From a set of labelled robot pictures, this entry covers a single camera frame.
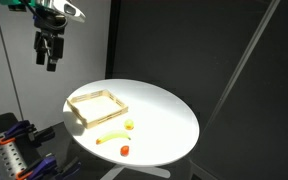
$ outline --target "banana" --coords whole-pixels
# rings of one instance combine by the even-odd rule
[[[113,131],[107,132],[107,133],[103,134],[101,137],[99,137],[96,140],[96,144],[102,144],[102,143],[104,143],[108,140],[114,139],[114,138],[127,138],[127,139],[131,140],[131,138],[129,137],[127,132],[125,132],[123,130],[113,130]]]

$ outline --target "wooden tray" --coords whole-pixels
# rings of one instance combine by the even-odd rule
[[[128,111],[128,106],[108,90],[73,97],[66,102],[87,129]]]

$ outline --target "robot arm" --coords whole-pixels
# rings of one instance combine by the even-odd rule
[[[58,35],[64,34],[67,18],[83,23],[85,15],[68,0],[0,0],[0,3],[10,11],[28,8],[33,13],[34,26],[41,30],[35,34],[36,64],[44,65],[46,54],[47,71],[55,71],[64,47],[64,39]]]

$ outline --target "black backdrop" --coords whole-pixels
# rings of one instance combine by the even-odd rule
[[[122,0],[107,77],[169,90],[191,106],[203,131],[269,3]],[[288,1],[199,141],[192,161],[219,179],[288,179]]]

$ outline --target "white round table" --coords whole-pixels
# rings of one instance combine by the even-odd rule
[[[86,84],[68,98],[108,90],[129,108],[128,112],[90,129],[84,128],[65,102],[64,124],[73,138],[90,153],[116,163],[102,179],[113,179],[123,168],[130,168],[168,178],[167,170],[155,168],[179,160],[197,143],[199,124],[192,110],[172,93],[144,82],[124,79],[101,80]],[[116,138],[97,145],[98,139],[111,130],[125,130],[124,122],[134,121],[126,130],[131,140]],[[120,154],[128,145],[129,155]]]

